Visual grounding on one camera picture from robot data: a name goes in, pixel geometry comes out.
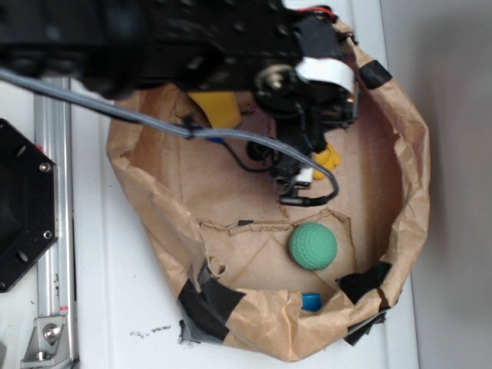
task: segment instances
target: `blue object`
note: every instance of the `blue object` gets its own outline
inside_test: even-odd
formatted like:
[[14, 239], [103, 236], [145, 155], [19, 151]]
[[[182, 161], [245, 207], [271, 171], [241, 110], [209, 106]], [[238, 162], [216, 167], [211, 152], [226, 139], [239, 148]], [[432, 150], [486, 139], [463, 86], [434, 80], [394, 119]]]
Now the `blue object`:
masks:
[[[193, 128], [196, 129], [205, 129], [203, 125], [195, 125]], [[224, 144], [224, 140], [222, 138], [216, 137], [216, 138], [207, 138], [207, 141], [214, 142], [215, 144]]]
[[320, 294], [302, 294], [302, 310], [318, 311], [321, 309]]

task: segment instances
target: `golf ball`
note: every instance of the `golf ball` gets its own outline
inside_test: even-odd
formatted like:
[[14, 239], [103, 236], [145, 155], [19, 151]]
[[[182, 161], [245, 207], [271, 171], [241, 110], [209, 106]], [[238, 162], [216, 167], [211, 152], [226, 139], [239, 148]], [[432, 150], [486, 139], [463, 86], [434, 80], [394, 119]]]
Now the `golf ball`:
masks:
[[337, 239], [322, 224], [303, 223], [289, 240], [292, 259], [304, 269], [317, 271], [327, 267], [337, 255]]

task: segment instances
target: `black hexagonal plate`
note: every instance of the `black hexagonal plate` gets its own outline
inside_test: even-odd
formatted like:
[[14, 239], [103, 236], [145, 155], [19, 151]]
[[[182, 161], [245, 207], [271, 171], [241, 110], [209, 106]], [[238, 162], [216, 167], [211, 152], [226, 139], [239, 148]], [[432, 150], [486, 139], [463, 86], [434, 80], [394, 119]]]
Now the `black hexagonal plate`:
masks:
[[0, 119], [0, 293], [57, 238], [55, 174], [55, 163]]

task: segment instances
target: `yellow block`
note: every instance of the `yellow block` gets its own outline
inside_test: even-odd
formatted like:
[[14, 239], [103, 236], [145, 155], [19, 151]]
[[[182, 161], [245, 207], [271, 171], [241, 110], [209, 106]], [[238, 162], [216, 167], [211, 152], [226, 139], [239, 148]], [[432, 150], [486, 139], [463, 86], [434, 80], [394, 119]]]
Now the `yellow block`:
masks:
[[190, 92], [190, 98], [207, 115], [212, 128], [236, 128], [241, 123], [234, 92]]
[[[319, 165], [322, 165], [329, 171], [333, 171], [334, 168], [340, 164], [340, 155], [335, 151], [333, 146], [327, 144], [327, 147], [324, 151], [319, 154], [314, 154], [314, 161], [316, 161]], [[325, 175], [320, 171], [314, 170], [313, 178], [314, 179], [323, 179]]]

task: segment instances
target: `metal bracket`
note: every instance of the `metal bracket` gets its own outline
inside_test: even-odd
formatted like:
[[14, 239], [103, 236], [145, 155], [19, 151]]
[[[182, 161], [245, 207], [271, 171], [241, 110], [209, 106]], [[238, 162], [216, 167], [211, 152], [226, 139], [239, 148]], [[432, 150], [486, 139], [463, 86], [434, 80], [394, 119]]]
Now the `metal bracket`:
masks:
[[65, 316], [39, 317], [21, 368], [54, 367], [71, 362]]

